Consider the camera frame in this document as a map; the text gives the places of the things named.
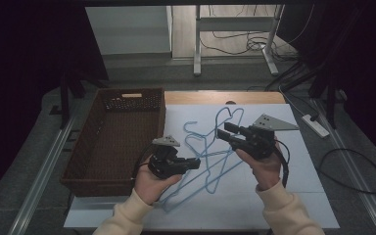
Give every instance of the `white power strip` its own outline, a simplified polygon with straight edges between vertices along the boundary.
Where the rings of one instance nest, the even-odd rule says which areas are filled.
[[[329,135],[329,132],[323,128],[322,125],[320,125],[316,120],[311,121],[310,120],[310,115],[305,115],[302,117],[302,120],[310,126],[310,128],[316,132],[321,138],[325,138],[326,136]]]

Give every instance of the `sleeve cuff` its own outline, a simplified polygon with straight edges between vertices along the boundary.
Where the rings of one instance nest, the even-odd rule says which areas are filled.
[[[268,211],[279,210],[293,200],[293,196],[283,187],[282,180],[279,180],[276,185],[265,191],[259,191],[258,187],[256,187],[256,192]]]
[[[134,189],[130,197],[123,204],[116,207],[115,210],[120,210],[122,214],[126,214],[126,217],[134,222],[141,221],[154,208],[145,204]]]

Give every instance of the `wooden floor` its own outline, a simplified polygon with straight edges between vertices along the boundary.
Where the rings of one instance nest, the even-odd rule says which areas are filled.
[[[274,5],[204,5],[201,7],[201,17],[245,17],[245,16],[274,16],[276,7]],[[172,57],[192,58],[195,48],[195,6],[174,6],[173,30],[172,30]],[[268,32],[250,33],[245,35],[244,31],[230,32],[201,32],[201,40],[204,43],[201,48],[202,57],[226,57],[226,56],[261,56],[260,49],[247,50],[248,37],[266,38]],[[244,34],[241,36],[221,38],[230,35]],[[255,38],[256,42],[265,42],[264,39]],[[274,38],[278,52],[281,55],[295,54],[294,48],[285,41]],[[218,50],[206,48],[213,47],[235,55],[230,55]]]

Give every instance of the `person's arm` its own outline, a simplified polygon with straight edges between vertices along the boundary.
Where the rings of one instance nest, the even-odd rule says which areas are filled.
[[[275,235],[324,234],[319,224],[309,218],[298,195],[283,187],[279,177],[281,163],[275,154],[256,161],[243,150],[237,149],[236,153],[250,166],[258,181],[256,192],[264,203],[263,216]]]
[[[168,179],[158,179],[146,164],[140,166],[136,176],[135,187],[130,197],[114,207],[114,215],[94,231],[93,235],[133,235],[140,234],[143,229],[142,219],[150,212],[153,204],[162,191],[181,179],[181,175],[173,175]]]

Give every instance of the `brown wicker basket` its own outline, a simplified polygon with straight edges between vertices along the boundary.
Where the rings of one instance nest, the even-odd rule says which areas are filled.
[[[162,88],[99,89],[61,183],[76,197],[130,195],[136,161],[164,126]]]

